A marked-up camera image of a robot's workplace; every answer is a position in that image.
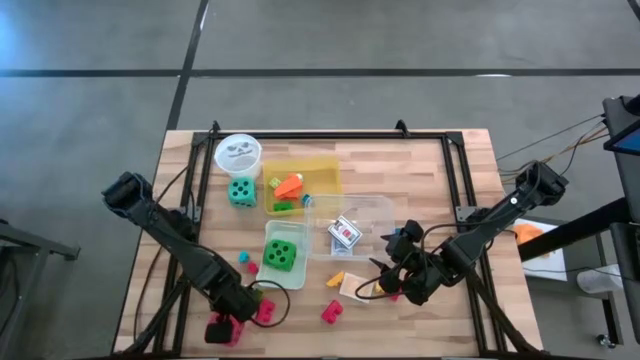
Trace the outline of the black monitor stand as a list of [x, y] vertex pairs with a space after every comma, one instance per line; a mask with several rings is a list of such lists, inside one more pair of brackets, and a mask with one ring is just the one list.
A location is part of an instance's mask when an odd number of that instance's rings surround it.
[[[610, 138], [640, 118], [640, 94], [602, 102]], [[640, 156], [612, 152], [624, 196], [524, 244], [523, 260], [611, 232], [636, 342], [640, 344]]]

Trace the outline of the black aluminium table frame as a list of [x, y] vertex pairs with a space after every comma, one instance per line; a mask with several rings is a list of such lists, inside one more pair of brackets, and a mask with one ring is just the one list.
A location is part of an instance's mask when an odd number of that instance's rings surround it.
[[[192, 142], [207, 137], [207, 131], [168, 131], [159, 155], [153, 180], [154, 194], [160, 194], [166, 184], [187, 166]], [[467, 202], [490, 207], [504, 197], [494, 152], [486, 129], [465, 130], [221, 130], [216, 140], [234, 133], [246, 132], [263, 144], [267, 159], [285, 157], [328, 156], [339, 158], [342, 189], [347, 194], [389, 196], [396, 205], [395, 223], [406, 219], [419, 220], [425, 229], [434, 224], [455, 220], [454, 208]], [[225, 210], [222, 170], [210, 166], [208, 186], [198, 198], [205, 154], [200, 153], [193, 171], [196, 200], [202, 198], [203, 219], [199, 241], [221, 253], [237, 265], [241, 250], [250, 250], [251, 258], [258, 254], [259, 240], [264, 242], [264, 225], [269, 216], [265, 210]], [[115, 335], [113, 353], [124, 351], [133, 342], [133, 322], [136, 302], [140, 298], [143, 275], [150, 269], [158, 248], [155, 241], [142, 233], [126, 301]], [[537, 348], [541, 337], [533, 312], [529, 290], [521, 267], [516, 242], [505, 233], [499, 235], [491, 248], [495, 255], [486, 255], [479, 262], [480, 278], [493, 276], [490, 292], [514, 326]], [[157, 280], [150, 280], [143, 300], [138, 325], [151, 320], [177, 279], [178, 267], [169, 255], [161, 255], [155, 268]], [[251, 322], [245, 327], [239, 344], [234, 347], [204, 342], [205, 326], [210, 309], [195, 290], [185, 292], [177, 300], [163, 325], [164, 339], [153, 343], [147, 352], [122, 354], [128, 359], [174, 358], [440, 358], [480, 357], [504, 350], [515, 353], [497, 320], [479, 300], [474, 302], [466, 283], [454, 288], [441, 287], [429, 302], [418, 307], [404, 298], [376, 300], [364, 304], [337, 295], [324, 283], [338, 270], [332, 264], [311, 261], [307, 283], [303, 290], [289, 292], [292, 300], [286, 320], [277, 327], [260, 328]], [[344, 312], [334, 325], [321, 320], [321, 313], [333, 299], [339, 300]]]

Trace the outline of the monitor with blue screen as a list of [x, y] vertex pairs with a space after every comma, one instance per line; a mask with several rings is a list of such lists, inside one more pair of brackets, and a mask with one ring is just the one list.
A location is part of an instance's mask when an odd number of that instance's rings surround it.
[[640, 156], [640, 118], [606, 141], [603, 149]]

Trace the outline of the pink foam die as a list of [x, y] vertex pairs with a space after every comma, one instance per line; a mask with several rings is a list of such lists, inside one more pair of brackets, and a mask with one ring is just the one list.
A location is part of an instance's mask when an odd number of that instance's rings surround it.
[[234, 328], [234, 330], [233, 330], [233, 339], [232, 339], [232, 341], [230, 343], [223, 344], [223, 345], [226, 345], [226, 346], [229, 346], [229, 347], [235, 346], [239, 342], [240, 337], [242, 335], [242, 332], [244, 330], [244, 323], [243, 322], [238, 322], [231, 315], [223, 315], [223, 314], [213, 313], [211, 318], [210, 318], [210, 320], [209, 320], [209, 323], [213, 322], [213, 321], [216, 321], [216, 320], [230, 320], [232, 322], [233, 328]]

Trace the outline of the orange toy block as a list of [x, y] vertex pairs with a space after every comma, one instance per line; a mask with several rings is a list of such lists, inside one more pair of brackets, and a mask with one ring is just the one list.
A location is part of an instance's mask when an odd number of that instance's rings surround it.
[[275, 188], [274, 196], [278, 200], [298, 200], [303, 183], [303, 176], [300, 173], [291, 173]]

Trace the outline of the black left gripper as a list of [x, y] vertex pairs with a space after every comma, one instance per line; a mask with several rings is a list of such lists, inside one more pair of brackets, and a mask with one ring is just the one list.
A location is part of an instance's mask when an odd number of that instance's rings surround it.
[[[223, 275], [209, 286], [211, 309], [222, 315], [230, 315], [239, 322], [250, 320], [258, 311], [259, 296], [241, 284], [241, 277], [232, 273]], [[207, 324], [204, 340], [209, 344], [227, 344], [233, 339], [230, 320], [216, 320]]]

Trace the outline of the orange object on paper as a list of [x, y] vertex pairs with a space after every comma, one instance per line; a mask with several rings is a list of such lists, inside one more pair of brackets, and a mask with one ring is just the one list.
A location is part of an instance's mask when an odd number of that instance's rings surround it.
[[523, 245], [544, 233], [539, 227], [528, 223], [515, 225], [513, 231], [518, 245]]

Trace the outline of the grey metal bracket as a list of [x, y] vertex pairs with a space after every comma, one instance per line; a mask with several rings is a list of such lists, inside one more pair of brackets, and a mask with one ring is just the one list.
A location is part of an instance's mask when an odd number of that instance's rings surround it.
[[455, 215], [458, 223], [474, 223], [484, 217], [483, 208], [477, 206], [457, 206]]

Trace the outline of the clear plastic container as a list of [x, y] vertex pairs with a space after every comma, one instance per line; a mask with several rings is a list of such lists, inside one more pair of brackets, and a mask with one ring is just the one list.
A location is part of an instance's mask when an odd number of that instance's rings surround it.
[[[362, 233], [351, 256], [332, 256], [328, 227], [344, 216]], [[384, 196], [314, 195], [305, 205], [304, 219], [308, 256], [314, 260], [367, 261], [385, 255], [386, 242], [380, 236], [395, 230], [394, 208]]]

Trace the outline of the teal foam die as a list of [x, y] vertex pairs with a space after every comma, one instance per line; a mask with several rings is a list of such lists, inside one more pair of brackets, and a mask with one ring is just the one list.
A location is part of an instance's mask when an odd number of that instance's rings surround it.
[[234, 178], [228, 185], [228, 199], [236, 208], [253, 208], [257, 205], [256, 184], [251, 177]]

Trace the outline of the white paper sheet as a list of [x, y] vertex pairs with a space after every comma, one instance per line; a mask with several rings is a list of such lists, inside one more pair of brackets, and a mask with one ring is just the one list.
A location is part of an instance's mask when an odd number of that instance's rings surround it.
[[[556, 228], [556, 225], [526, 219], [517, 219], [514, 222], [513, 227], [515, 225], [525, 223], [539, 227], [544, 231], [544, 233]], [[534, 276], [562, 282], [567, 281], [567, 274], [565, 273], [565, 260], [562, 249], [543, 254], [532, 260], [522, 261], [522, 266], [524, 273], [527, 276]]]

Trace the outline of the green foam die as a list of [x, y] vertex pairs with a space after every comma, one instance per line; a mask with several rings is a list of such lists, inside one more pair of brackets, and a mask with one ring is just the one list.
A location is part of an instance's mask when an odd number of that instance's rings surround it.
[[297, 256], [297, 246], [280, 239], [270, 240], [264, 249], [263, 263], [282, 272], [290, 272]]

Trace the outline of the white plastic bin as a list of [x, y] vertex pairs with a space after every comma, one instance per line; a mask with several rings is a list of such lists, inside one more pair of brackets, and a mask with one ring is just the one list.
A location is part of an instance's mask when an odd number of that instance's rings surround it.
[[297, 246], [297, 256], [292, 270], [290, 272], [282, 272], [263, 263], [264, 246], [262, 261], [256, 279], [276, 282], [288, 290], [302, 289], [306, 279], [308, 259], [306, 226], [302, 223], [271, 220], [266, 224], [265, 231], [265, 246], [273, 239], [289, 241]]

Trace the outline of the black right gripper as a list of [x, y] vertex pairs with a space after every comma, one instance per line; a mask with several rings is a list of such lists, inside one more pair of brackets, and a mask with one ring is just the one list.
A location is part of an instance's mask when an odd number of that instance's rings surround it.
[[[380, 236], [386, 242], [386, 250], [411, 250], [424, 235], [423, 228], [415, 220], [407, 220], [401, 228], [403, 230], [400, 235], [393, 232]], [[441, 286], [449, 286], [449, 278], [441, 257], [417, 247], [414, 247], [401, 262], [401, 268], [405, 270], [401, 285], [397, 268], [391, 268], [374, 258], [370, 258], [370, 261], [380, 270], [377, 283], [383, 288], [384, 293], [396, 293], [401, 288], [403, 295], [414, 305], [423, 305]]]

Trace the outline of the grey side table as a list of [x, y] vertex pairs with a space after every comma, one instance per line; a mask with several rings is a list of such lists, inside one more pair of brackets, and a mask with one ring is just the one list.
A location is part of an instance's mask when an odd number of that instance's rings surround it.
[[[26, 275], [21, 276], [15, 256], [23, 252], [32, 256]], [[11, 360], [17, 350], [18, 338], [24, 328], [28, 307], [35, 298], [35, 292], [44, 267], [50, 255], [57, 254], [66, 261], [75, 261], [79, 246], [69, 246], [13, 227], [0, 219], [0, 264], [2, 258], [14, 270], [15, 299], [4, 322], [0, 325], [0, 360]]]

